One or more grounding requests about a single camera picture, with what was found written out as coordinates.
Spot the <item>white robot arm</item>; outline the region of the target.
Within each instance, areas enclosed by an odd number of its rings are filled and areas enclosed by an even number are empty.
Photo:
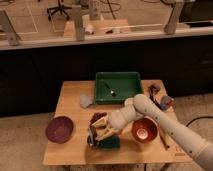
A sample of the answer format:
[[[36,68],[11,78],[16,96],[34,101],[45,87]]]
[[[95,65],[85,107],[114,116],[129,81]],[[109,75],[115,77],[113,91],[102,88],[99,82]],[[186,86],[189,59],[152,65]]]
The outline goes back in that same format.
[[[213,143],[166,115],[144,94],[127,98],[122,108],[92,123],[88,128],[89,144],[95,146],[143,116],[151,117],[157,122],[201,168],[213,171]]]

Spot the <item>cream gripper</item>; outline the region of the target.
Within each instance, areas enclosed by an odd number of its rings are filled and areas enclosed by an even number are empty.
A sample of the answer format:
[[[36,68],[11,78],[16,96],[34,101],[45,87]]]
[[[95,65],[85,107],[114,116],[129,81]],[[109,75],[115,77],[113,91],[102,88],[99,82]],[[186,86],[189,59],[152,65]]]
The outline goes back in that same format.
[[[112,135],[120,133],[119,129],[113,128],[108,121],[108,114],[93,124],[89,124],[90,146],[98,146],[99,141],[106,139]]]

